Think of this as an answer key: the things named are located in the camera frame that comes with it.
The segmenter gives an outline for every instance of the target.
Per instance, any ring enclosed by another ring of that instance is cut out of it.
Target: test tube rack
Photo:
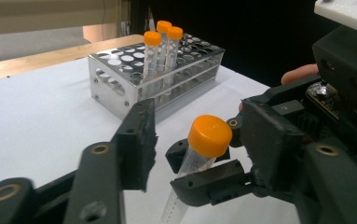
[[[147,98],[155,98],[155,110],[159,110],[215,80],[224,52],[214,44],[184,34],[175,68],[167,72],[164,65],[159,64],[157,74],[146,78],[143,76],[144,43],[93,53],[88,56],[91,96],[124,119],[132,105],[145,99],[143,87],[153,85],[159,88]],[[173,79],[169,86],[162,85],[166,77]]]

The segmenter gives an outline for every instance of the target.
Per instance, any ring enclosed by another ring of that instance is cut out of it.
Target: centrifuge tube
[[[179,41],[182,39],[184,31],[177,26],[171,26],[167,30],[167,51],[166,51],[166,71],[170,72],[176,66]],[[170,87],[173,83],[173,75],[163,78],[163,86]]]
[[[144,33],[144,79],[154,77],[157,73],[158,47],[161,43],[161,35],[156,31],[147,31]],[[143,98],[149,98],[158,86],[150,83],[143,87]]]
[[[223,120],[211,115],[197,117],[187,136],[189,147],[177,177],[191,175],[210,168],[216,158],[225,154],[231,138],[231,129]],[[187,208],[188,205],[181,202],[172,189],[160,223],[181,223]]]
[[[167,30],[172,26],[169,21],[158,21],[156,30],[161,35],[161,44],[158,48],[158,64],[164,65],[166,62]]]

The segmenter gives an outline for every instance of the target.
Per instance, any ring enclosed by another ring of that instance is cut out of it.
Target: orange screw cap
[[[202,115],[193,121],[187,141],[200,155],[217,158],[225,154],[232,136],[230,127],[222,119]]]
[[[167,34],[167,30],[172,26],[172,23],[169,21],[158,21],[157,25],[156,25],[156,30]]]
[[[146,45],[158,46],[161,43],[161,35],[156,31],[146,31],[144,34],[144,42]]]
[[[182,39],[182,36],[184,35],[184,31],[177,26],[171,26],[168,30],[167,30],[167,36],[171,39]]]

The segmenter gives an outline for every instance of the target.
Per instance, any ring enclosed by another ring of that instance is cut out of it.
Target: white tabletop
[[[216,81],[203,85],[156,113],[156,164],[147,192],[125,191],[128,224],[158,223],[175,178],[165,153],[185,139],[192,121],[203,114],[228,120],[240,99],[268,87],[220,66]],[[82,150],[109,141],[121,120],[90,96],[88,59],[80,59],[0,79],[0,181],[26,177],[34,187],[74,171]],[[244,147],[231,148],[245,171]],[[295,206],[252,194],[216,206],[190,207],[183,223],[299,223]]]

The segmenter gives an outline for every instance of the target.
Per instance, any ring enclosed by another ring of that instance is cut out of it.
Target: dark background
[[[339,26],[314,13],[315,0],[150,0],[154,21],[170,21],[226,50],[222,65],[270,87],[315,63],[312,44]]]

